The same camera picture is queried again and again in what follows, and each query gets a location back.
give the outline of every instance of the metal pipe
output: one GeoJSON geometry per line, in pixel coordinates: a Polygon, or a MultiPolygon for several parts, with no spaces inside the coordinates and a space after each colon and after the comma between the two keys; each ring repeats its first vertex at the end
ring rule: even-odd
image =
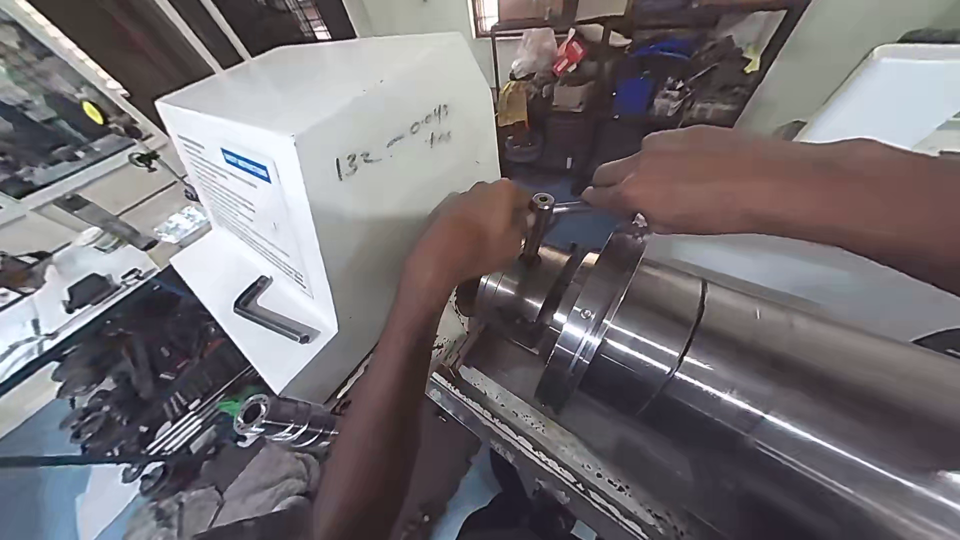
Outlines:
{"type": "Polygon", "coordinates": [[[320,405],[265,394],[250,396],[233,419],[241,435],[263,435],[293,448],[329,444],[335,426],[336,418],[320,405]]]}
{"type": "Polygon", "coordinates": [[[526,264],[535,264],[540,260],[538,252],[540,244],[543,242],[543,236],[546,234],[547,226],[550,225],[550,218],[553,217],[553,195],[549,193],[538,193],[530,200],[530,210],[534,213],[534,224],[530,227],[527,239],[523,243],[523,255],[520,260],[526,264]]]}

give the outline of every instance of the tools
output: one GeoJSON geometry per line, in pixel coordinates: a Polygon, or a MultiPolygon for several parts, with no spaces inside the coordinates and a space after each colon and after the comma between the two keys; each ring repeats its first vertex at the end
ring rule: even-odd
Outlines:
{"type": "Polygon", "coordinates": [[[256,302],[256,299],[260,298],[260,295],[267,290],[267,287],[273,281],[273,278],[267,276],[257,278],[233,302],[233,312],[248,321],[275,331],[284,337],[289,337],[300,344],[309,343],[319,333],[316,329],[270,311],[256,302]]]}

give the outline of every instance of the steel cylinder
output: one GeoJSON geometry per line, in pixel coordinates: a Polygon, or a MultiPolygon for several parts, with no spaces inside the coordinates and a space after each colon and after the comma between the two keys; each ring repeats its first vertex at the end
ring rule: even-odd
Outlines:
{"type": "Polygon", "coordinates": [[[241,435],[262,435],[291,448],[323,447],[337,434],[336,419],[326,408],[308,402],[257,394],[233,419],[241,435]]]}
{"type": "Polygon", "coordinates": [[[558,336],[604,255],[540,316],[537,397],[558,422],[571,388],[628,418],[651,441],[636,461],[683,463],[661,492],[721,536],[960,539],[955,358],[644,260],[620,268],[629,286],[604,333],[584,336],[599,344],[580,378],[565,379],[579,349],[558,336]]]}

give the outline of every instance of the white machine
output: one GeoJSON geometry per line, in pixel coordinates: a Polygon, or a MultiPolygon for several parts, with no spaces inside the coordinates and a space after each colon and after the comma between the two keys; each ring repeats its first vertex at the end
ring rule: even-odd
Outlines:
{"type": "Polygon", "coordinates": [[[456,33],[280,47],[157,108],[213,223],[174,266],[275,392],[315,403],[375,344],[430,211],[499,177],[456,33]]]}

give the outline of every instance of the metal handle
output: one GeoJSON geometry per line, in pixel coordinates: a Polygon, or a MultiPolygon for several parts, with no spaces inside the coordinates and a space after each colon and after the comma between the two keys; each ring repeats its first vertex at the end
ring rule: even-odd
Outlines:
{"type": "Polygon", "coordinates": [[[279,313],[274,313],[257,304],[256,299],[263,294],[263,291],[267,290],[271,282],[273,282],[273,278],[267,276],[257,278],[233,302],[233,312],[298,343],[309,343],[318,334],[316,329],[284,317],[279,313]]]}
{"type": "Polygon", "coordinates": [[[527,239],[523,243],[523,253],[520,260],[527,264],[533,264],[540,260],[537,252],[540,250],[540,244],[543,242],[543,236],[546,234],[547,226],[550,225],[550,218],[553,217],[554,199],[549,193],[538,193],[530,199],[530,210],[534,213],[534,225],[527,234],[527,239]]]}

